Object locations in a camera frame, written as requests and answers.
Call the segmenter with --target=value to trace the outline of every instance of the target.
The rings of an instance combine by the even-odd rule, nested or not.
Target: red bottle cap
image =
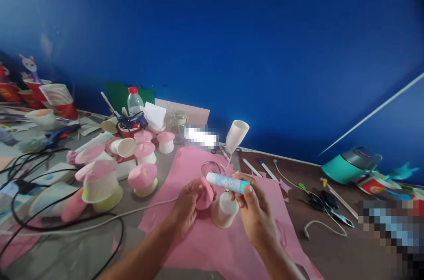
[[[137,87],[128,87],[128,92],[132,94],[138,93]]]

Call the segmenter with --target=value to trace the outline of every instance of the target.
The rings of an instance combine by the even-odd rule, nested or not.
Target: blue wall
[[[322,163],[362,142],[424,169],[422,144],[392,136],[402,129],[386,121],[398,114],[394,102],[317,158],[423,70],[423,0],[1,1],[9,65],[23,70],[18,53],[34,56],[41,77],[74,87],[81,109],[107,113],[105,81],[138,82],[210,109],[223,136],[232,120],[247,121],[245,147]],[[404,113],[422,119],[422,101],[404,100]]]

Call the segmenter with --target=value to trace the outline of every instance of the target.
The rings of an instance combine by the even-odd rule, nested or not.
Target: green paper
[[[143,100],[143,103],[146,104],[146,102],[150,102],[152,104],[155,104],[155,96],[153,95],[153,86],[146,90],[141,88],[138,84],[136,85],[138,89],[138,94],[140,95],[141,99]],[[112,104],[112,107],[121,114],[122,108],[127,107],[127,100],[129,96],[128,87],[124,85],[123,83],[109,83],[106,82],[106,96],[110,103]]]

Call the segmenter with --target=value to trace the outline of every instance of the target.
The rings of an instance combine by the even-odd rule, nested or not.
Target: glue stick
[[[243,194],[243,188],[246,185],[250,185],[250,182],[242,181],[236,178],[231,178],[217,173],[209,172],[206,175],[206,180],[210,184],[218,185],[225,189],[232,190],[233,192]]]

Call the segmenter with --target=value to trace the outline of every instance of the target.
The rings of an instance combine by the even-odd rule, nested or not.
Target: cluttered table
[[[29,136],[39,136],[40,133],[38,128],[32,128],[28,131],[17,132],[15,137],[19,140]],[[95,131],[83,136],[81,140],[76,139],[76,133],[71,134],[68,138],[60,141],[59,148],[76,150],[99,133],[100,131]],[[157,191],[164,184],[176,153],[177,149],[174,149],[169,154],[156,153],[158,169]],[[0,157],[19,155],[21,153],[13,147],[0,144]],[[29,178],[45,173],[59,162],[66,162],[66,155],[66,151],[55,153],[47,164],[43,164]],[[231,158],[231,163],[234,166],[234,170],[241,170],[243,173],[251,174],[251,170],[242,162],[242,159],[245,158],[256,169],[263,171],[257,160],[258,157],[264,161],[276,176],[279,176],[273,162],[275,159],[273,156],[253,152],[236,152]],[[322,189],[322,182],[319,180],[322,175],[319,167],[280,158],[278,158],[278,166],[286,178],[295,184],[301,182],[309,190],[313,188]],[[81,186],[80,182],[73,182],[73,184]],[[135,196],[126,179],[121,180],[119,184],[124,190],[123,198],[111,212],[121,214],[147,206],[151,202],[152,196]],[[358,189],[335,184],[333,184],[333,188],[354,208],[359,200],[367,199],[367,196]],[[348,233],[347,237],[338,236],[321,225],[313,224],[308,229],[310,240],[306,240],[303,228],[311,220],[320,220],[336,230],[338,227],[322,212],[315,211],[309,205],[298,200],[306,198],[304,191],[293,188],[288,194],[283,190],[281,190],[281,193],[286,199],[285,205],[282,204],[282,206],[287,207],[303,251],[325,279],[398,279],[396,255],[388,253],[385,247],[380,246],[378,239],[373,238],[371,233],[363,231],[362,226],[355,221],[345,208],[341,206],[340,213],[355,224],[354,229],[345,227]],[[82,217],[93,215],[95,215],[95,212],[90,207],[87,207]],[[33,239],[34,243],[27,249],[28,252],[16,260],[11,255],[3,257],[3,274],[10,279],[91,279],[110,259],[115,250],[117,250],[117,254],[108,267],[143,240],[145,233],[139,229],[142,217],[143,211],[135,212],[122,217],[123,225],[119,223],[119,220],[115,220],[99,228],[74,235],[49,235]],[[94,222],[79,224],[69,229],[88,227],[104,220],[106,220],[106,217],[99,218]],[[57,218],[43,219],[43,225],[55,223],[57,223]],[[122,244],[119,245],[122,226],[123,239]],[[22,242],[27,242],[26,245],[31,242],[27,241],[29,237],[17,237],[17,239],[17,243],[21,246]],[[14,249],[15,251],[21,250],[20,246],[16,246],[16,248],[11,246],[11,253],[13,253]],[[224,278],[216,271],[163,268],[157,279]]]

